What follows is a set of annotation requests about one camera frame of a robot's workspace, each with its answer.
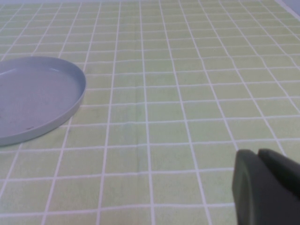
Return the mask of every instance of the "grid pattern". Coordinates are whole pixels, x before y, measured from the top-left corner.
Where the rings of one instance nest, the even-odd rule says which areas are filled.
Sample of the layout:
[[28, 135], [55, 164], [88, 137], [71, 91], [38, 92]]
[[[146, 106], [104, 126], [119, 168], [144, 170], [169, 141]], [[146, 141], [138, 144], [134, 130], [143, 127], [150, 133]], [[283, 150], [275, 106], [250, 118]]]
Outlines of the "grid pattern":
[[30, 55], [87, 91], [0, 148], [2, 225], [233, 225], [237, 149], [300, 162], [300, 21], [274, 0], [0, 5], [0, 59]]

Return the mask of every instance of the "white grid line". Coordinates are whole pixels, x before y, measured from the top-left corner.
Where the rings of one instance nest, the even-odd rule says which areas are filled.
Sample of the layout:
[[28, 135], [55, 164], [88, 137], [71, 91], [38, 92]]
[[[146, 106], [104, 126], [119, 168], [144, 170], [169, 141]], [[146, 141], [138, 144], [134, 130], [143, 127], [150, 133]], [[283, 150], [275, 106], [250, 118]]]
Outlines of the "white grid line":
[[[215, 203], [207, 204], [209, 208], [219, 208], [219, 207], [233, 207], [234, 203]], [[101, 211], [108, 210], [123, 210], [123, 209], [135, 209], [135, 208], [150, 208], [150, 204], [133, 204], [133, 205], [122, 205], [114, 207], [105, 207]], [[154, 204], [154, 207], [169, 207], [169, 208], [203, 208], [203, 204]], [[70, 210], [70, 211], [52, 211], [48, 212], [46, 215], [70, 215], [70, 214], [88, 214], [96, 213], [98, 209], [91, 210]], [[44, 216], [43, 212], [29, 212], [29, 213], [15, 213], [15, 214], [0, 214], [0, 218], [9, 218], [9, 217], [32, 217], [32, 216]]]
[[141, 2], [139, 2], [140, 11], [140, 32], [141, 32], [141, 49], [142, 49], [142, 74], [143, 74], [143, 89], [144, 89], [144, 107], [145, 107], [145, 122], [146, 122], [146, 139], [147, 139], [147, 160], [148, 160], [148, 172], [149, 172], [149, 193], [151, 204], [151, 225], [155, 225], [155, 211], [154, 211], [154, 197], [153, 197], [153, 183], [152, 183], [152, 166], [151, 166], [151, 151], [150, 151], [150, 137], [149, 137], [149, 122], [148, 122], [148, 105], [147, 105], [147, 91], [146, 91], [146, 72], [144, 61], [144, 44], [143, 44], [143, 22], [142, 22], [142, 9]]
[[[172, 58], [172, 51], [171, 51], [170, 43], [169, 43], [169, 40], [168, 40], [168, 34], [167, 34], [166, 26], [165, 26], [165, 19], [164, 19], [163, 10], [162, 10], [160, 0], [159, 0], [159, 8], [160, 8], [160, 13], [161, 13], [163, 24], [164, 24], [165, 37], [166, 37], [166, 40], [167, 40], [167, 44], [168, 44], [168, 48], [169, 48], [169, 54], [170, 54], [171, 61], [172, 61], [172, 67], [173, 67], [173, 72], [174, 72], [174, 76], [175, 76], [175, 80], [176, 80], [177, 92], [178, 92], [179, 99], [180, 99], [180, 106], [181, 106], [181, 110], [182, 110], [184, 121], [185, 121], [185, 127], [186, 127], [187, 137], [188, 137], [188, 141], [189, 141], [189, 146], [190, 146], [190, 149], [191, 149], [195, 169], [198, 170], [198, 168], [199, 168], [198, 167], [198, 162], [196, 160], [194, 147], [193, 147], [193, 144], [192, 144], [192, 138], [191, 138], [191, 135], [190, 135], [190, 132], [189, 132], [187, 117], [186, 117], [184, 105], [183, 105], [183, 102], [182, 102], [181, 91], [180, 91], [180, 88], [179, 88], [179, 85], [178, 85], [177, 73], [176, 73], [175, 64], [174, 64], [174, 61], [173, 61], [173, 58]], [[197, 181], [198, 181], [198, 185], [199, 185], [200, 195], [202, 197], [202, 201], [203, 201], [203, 204], [204, 204], [204, 210], [205, 210], [205, 214], [206, 214], [206, 217], [207, 217], [207, 221], [208, 221], [209, 225], [212, 225], [210, 212], [209, 212], [207, 204], [206, 204], [206, 198], [205, 198], [205, 193], [204, 193], [203, 185], [202, 185], [202, 182], [201, 182], [200, 174], [197, 173], [196, 176], [197, 176]]]
[[[221, 172], [221, 171], [233, 171], [233, 167], [220, 167], [220, 168], [207, 168], [198, 170], [170, 170], [170, 171], [140, 171], [140, 172], [119, 172], [119, 173], [105, 173], [103, 176], [136, 176], [136, 175], [156, 175], [156, 174], [186, 174], [186, 173], [209, 173], [209, 172]], [[32, 178], [10, 178], [8, 182], [20, 182], [20, 181], [34, 181], [34, 180], [65, 180], [65, 179], [81, 179], [81, 178], [95, 178], [101, 177], [102, 174], [90, 174], [90, 175], [72, 175], [72, 176], [58, 176], [58, 177], [32, 177]]]
[[111, 84], [111, 91], [110, 91], [111, 93], [110, 93], [110, 97], [109, 97], [107, 127], [106, 127], [106, 136], [105, 136], [105, 147], [104, 147], [104, 153], [103, 153], [102, 176], [101, 176], [101, 181], [100, 181], [100, 191], [99, 191], [98, 212], [97, 212], [96, 225], [100, 224], [100, 219], [101, 219], [101, 207], [102, 207], [102, 199], [103, 199], [103, 192], [104, 192], [104, 190], [103, 190], [104, 189], [104, 176], [103, 176], [103, 174], [105, 174], [105, 166], [106, 166], [106, 158], [107, 158], [107, 146], [108, 146], [108, 142], [109, 142], [109, 128], [110, 128], [110, 122], [111, 122], [111, 111], [112, 111], [112, 102], [113, 102], [113, 83], [114, 83], [114, 75], [115, 75], [115, 67], [116, 67], [116, 59], [117, 59], [121, 5], [122, 5], [122, 3], [119, 2], [119, 16], [118, 16], [118, 25], [117, 25], [117, 36], [116, 36], [116, 44], [115, 44], [115, 53], [114, 53], [114, 58], [113, 58], [112, 84]]
[[[79, 13], [79, 11], [80, 11], [81, 5], [82, 5], [82, 4], [80, 4], [80, 6], [78, 7], [78, 11], [77, 11], [77, 14], [76, 14], [75, 18], [78, 16], [78, 13]], [[71, 30], [72, 30], [72, 27], [73, 27], [74, 22], [75, 22], [75, 19], [74, 19], [74, 21], [73, 21], [71, 27], [69, 28], [69, 32], [68, 32], [68, 34], [67, 34], [67, 38], [68, 38], [68, 36], [69, 36], [70, 33], [71, 33]], [[61, 160], [62, 160], [64, 148], [65, 148], [66, 143], [67, 143], [67, 138], [68, 138], [68, 133], [69, 133], [69, 130], [70, 130], [71, 122], [72, 122], [72, 117], [69, 119], [68, 127], [67, 127], [67, 130], [66, 130], [65, 137], [64, 137], [64, 140], [63, 140], [63, 144], [62, 144], [62, 148], [61, 148], [61, 151], [60, 151], [59, 159], [58, 159], [58, 162], [57, 162], [57, 165], [56, 165], [56, 168], [55, 168], [54, 178], [53, 178], [52, 183], [51, 183], [49, 196], [48, 196], [48, 199], [47, 199], [47, 202], [46, 202], [46, 206], [45, 206], [45, 213], [49, 211], [50, 202], [51, 202], [52, 195], [53, 195], [53, 192], [54, 192], [54, 187], [55, 187], [56, 178], [57, 178], [57, 176], [58, 176], [58, 172], [59, 172], [59, 169], [60, 169], [60, 163], [61, 163]], [[46, 214], [43, 215], [41, 225], [45, 225], [45, 222], [46, 222]]]

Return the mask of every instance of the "plate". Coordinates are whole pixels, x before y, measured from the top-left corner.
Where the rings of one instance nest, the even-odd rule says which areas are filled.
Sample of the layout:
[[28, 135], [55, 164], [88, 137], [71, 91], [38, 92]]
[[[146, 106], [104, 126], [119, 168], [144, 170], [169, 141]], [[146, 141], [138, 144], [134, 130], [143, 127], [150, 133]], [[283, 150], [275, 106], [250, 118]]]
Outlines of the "plate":
[[79, 108], [82, 70], [65, 60], [25, 57], [0, 62], [0, 145], [43, 135]]

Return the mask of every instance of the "black plastic object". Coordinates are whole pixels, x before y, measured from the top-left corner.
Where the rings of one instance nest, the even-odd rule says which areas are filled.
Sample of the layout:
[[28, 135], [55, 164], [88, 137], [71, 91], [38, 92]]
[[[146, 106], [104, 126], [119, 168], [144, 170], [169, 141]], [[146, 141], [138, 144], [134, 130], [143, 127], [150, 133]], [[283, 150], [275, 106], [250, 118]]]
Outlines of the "black plastic object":
[[300, 165], [272, 150], [236, 154], [232, 191], [239, 225], [300, 225]]

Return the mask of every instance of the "green square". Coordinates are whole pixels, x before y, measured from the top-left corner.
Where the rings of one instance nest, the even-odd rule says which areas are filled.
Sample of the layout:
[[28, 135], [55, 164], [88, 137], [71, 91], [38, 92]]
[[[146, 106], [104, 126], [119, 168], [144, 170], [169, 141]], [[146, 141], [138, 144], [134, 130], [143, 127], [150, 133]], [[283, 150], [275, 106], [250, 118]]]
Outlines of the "green square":
[[297, 140], [281, 141], [280, 144], [289, 158], [293, 159], [297, 163], [300, 163], [299, 141]]
[[225, 117], [260, 117], [252, 100], [220, 102]]
[[236, 225], [237, 218], [234, 207], [209, 208], [213, 225]]
[[90, 42], [92, 38], [91, 34], [71, 34], [67, 38], [67, 43], [72, 43], [72, 42]]
[[107, 106], [80, 107], [73, 116], [72, 124], [106, 123], [107, 116]]
[[119, 33], [118, 41], [132, 41], [132, 40], [141, 40], [141, 35], [137, 32], [129, 32], [129, 33]]
[[169, 40], [170, 48], [194, 48], [194, 42], [192, 39], [184, 40]]
[[201, 181], [208, 204], [232, 203], [232, 171], [202, 172]]
[[259, 55], [282, 55], [284, 52], [277, 45], [256, 45], [253, 46]]
[[59, 151], [20, 152], [10, 178], [52, 177], [59, 155]]
[[0, 179], [5, 179], [15, 158], [15, 153], [1, 153], [0, 155]]
[[[40, 28], [33, 28], [31, 29], [32, 33], [40, 33], [38, 30], [40, 30]], [[47, 32], [45, 33], [45, 35], [67, 35], [69, 33], [70, 28], [69, 27], [49, 27], [49, 29], [47, 30]]]
[[252, 28], [260, 26], [260, 24], [255, 20], [235, 21], [235, 23], [239, 28]]
[[215, 29], [236, 27], [235, 24], [231, 21], [212, 21], [211, 23]]
[[142, 73], [142, 61], [118, 61], [116, 62], [115, 73]]
[[144, 51], [145, 60], [168, 60], [170, 58], [170, 53], [167, 49]]
[[165, 30], [162, 24], [143, 24], [142, 30], [146, 31], [158, 31], [158, 30]]
[[195, 49], [173, 49], [173, 59], [198, 59], [199, 55]]
[[96, 213], [47, 215], [45, 225], [96, 224]]
[[172, 72], [173, 65], [171, 60], [146, 60], [146, 72]]
[[[114, 54], [111, 53], [111, 57], [109, 58], [110, 61], [113, 61], [113, 56], [114, 56]], [[141, 60], [141, 59], [142, 59], [141, 51], [119, 51], [119, 52], [117, 52], [117, 58], [116, 58], [117, 61]]]
[[179, 101], [177, 88], [147, 88], [148, 102]]
[[273, 138], [268, 126], [261, 119], [230, 120], [228, 125], [236, 140]]
[[111, 123], [145, 122], [144, 104], [112, 105]]
[[184, 110], [188, 120], [222, 117], [216, 102], [185, 102]]
[[108, 149], [105, 173], [138, 173], [147, 170], [146, 147]]
[[203, 22], [189, 22], [189, 27], [191, 30], [206, 30], [206, 29], [212, 29], [212, 26], [210, 24], [210, 22], [208, 21], [203, 21]]
[[211, 83], [240, 83], [240, 77], [235, 70], [208, 71]]
[[203, 208], [167, 208], [155, 210], [156, 225], [207, 225], [208, 220]]
[[168, 86], [168, 85], [175, 86], [176, 80], [173, 73], [147, 74], [146, 85], [147, 86]]
[[218, 38], [201, 38], [195, 40], [198, 48], [205, 47], [222, 47]]
[[149, 121], [183, 120], [179, 103], [148, 104]]
[[110, 88], [112, 85], [111, 75], [86, 76], [87, 88]]
[[291, 35], [292, 33], [285, 27], [265, 27], [265, 30], [270, 35]]
[[152, 175], [154, 203], [200, 204], [202, 202], [195, 173]]
[[227, 56], [223, 47], [199, 48], [199, 53], [203, 58]]
[[297, 109], [287, 99], [264, 99], [256, 101], [265, 116], [298, 115]]
[[114, 51], [115, 47], [115, 42], [96, 42], [91, 44], [90, 49], [92, 51]]
[[194, 38], [216, 38], [217, 35], [213, 29], [210, 30], [193, 30], [192, 35]]
[[60, 162], [58, 176], [100, 174], [103, 150], [65, 150]]
[[113, 86], [120, 87], [142, 87], [144, 78], [142, 74], [118, 74], [114, 76]]
[[216, 33], [219, 37], [232, 37], [232, 36], [242, 36], [241, 32], [237, 28], [233, 29], [217, 29]]
[[139, 207], [119, 210], [103, 210], [101, 211], [100, 224], [151, 225], [150, 208]]
[[148, 175], [105, 177], [102, 207], [149, 203]]
[[36, 45], [13, 45], [8, 53], [31, 53], [36, 49], [36, 47]]
[[41, 43], [48, 44], [48, 43], [64, 43], [66, 40], [66, 35], [51, 35], [51, 36], [44, 36]]
[[267, 67], [293, 67], [294, 63], [290, 57], [285, 55], [263, 56]]
[[174, 66], [176, 71], [198, 71], [203, 69], [200, 59], [174, 60]]
[[268, 35], [264, 29], [260, 27], [241, 28], [240, 30], [246, 36]]
[[275, 45], [276, 43], [268, 36], [247, 37], [251, 45]]
[[165, 29], [167, 31], [171, 31], [171, 30], [188, 30], [188, 26], [184, 22], [180, 22], [180, 23], [166, 23], [165, 24]]
[[67, 43], [65, 44], [64, 52], [86, 52], [89, 49], [89, 43]]
[[251, 56], [256, 55], [250, 46], [229, 46], [226, 50], [230, 56]]
[[44, 212], [51, 183], [51, 180], [8, 182], [0, 199], [0, 212]]
[[266, 69], [240, 69], [239, 73], [245, 82], [274, 81]]
[[208, 83], [204, 72], [177, 72], [178, 85], [205, 84]]
[[116, 41], [117, 38], [117, 33], [97, 33], [94, 34], [93, 36], [93, 41], [105, 41], [105, 42], [109, 42], [109, 41]]
[[143, 47], [144, 50], [168, 49], [168, 43], [166, 40], [144, 40]]
[[208, 59], [203, 59], [203, 62], [207, 70], [234, 68], [232, 60], [228, 57], [208, 58]]
[[180, 93], [183, 101], [214, 99], [209, 85], [180, 87]]
[[277, 138], [299, 138], [300, 118], [268, 119]]
[[149, 124], [150, 143], [188, 142], [186, 126], [183, 122]]
[[194, 144], [199, 169], [234, 167], [236, 149], [233, 144]]
[[289, 96], [300, 96], [300, 90], [299, 88], [299, 82], [287, 82], [287, 83], [281, 83], [281, 86], [284, 88], [284, 90], [287, 92]]
[[284, 97], [285, 93], [276, 83], [250, 83], [247, 84], [254, 98]]
[[155, 31], [155, 32], [143, 32], [143, 40], [156, 40], [156, 39], [165, 39], [164, 31]]
[[46, 28], [26, 28], [22, 35], [30, 35], [30, 36], [36, 36], [36, 35], [43, 35], [46, 32]]
[[49, 211], [96, 209], [99, 188], [99, 177], [57, 180]]
[[284, 35], [284, 36], [273, 35], [272, 37], [277, 42], [277, 44], [280, 44], [280, 45], [286, 45], [286, 44], [298, 45], [298, 44], [300, 44], [299, 39], [294, 35]]
[[243, 84], [214, 85], [218, 99], [250, 98]]
[[71, 34], [89, 34], [94, 30], [93, 26], [73, 26]]
[[49, 133], [24, 142], [22, 149], [54, 149], [61, 148], [66, 134], [64, 127], [59, 127]]
[[145, 124], [126, 123], [122, 125], [110, 125], [109, 145], [136, 145], [146, 142]]
[[234, 57], [233, 60], [238, 69], [265, 67], [263, 61], [258, 56]]
[[151, 146], [153, 171], [193, 170], [195, 168], [188, 145]]
[[67, 148], [99, 146], [105, 143], [106, 126], [71, 127], [67, 136]]
[[229, 141], [230, 136], [223, 121], [193, 121], [188, 123], [193, 142]]
[[62, 53], [60, 58], [70, 61], [72, 63], [84, 63], [86, 59], [87, 53], [85, 52], [77, 52], [76, 54], [74, 53]]
[[63, 44], [42, 44], [37, 47], [38, 53], [59, 53], [62, 50]]
[[15, 45], [31, 45], [31, 44], [38, 44], [42, 36], [20, 36], [17, 41], [15, 42]]
[[300, 51], [299, 45], [282, 45], [281, 48], [286, 54], [298, 54]]
[[248, 46], [244, 37], [222, 37], [221, 41], [224, 46]]
[[40, 225], [42, 216], [24, 216], [24, 217], [2, 217], [0, 218], [1, 225]]
[[109, 104], [110, 90], [87, 90], [84, 94], [83, 105]]
[[112, 103], [139, 103], [144, 102], [143, 88], [114, 89]]

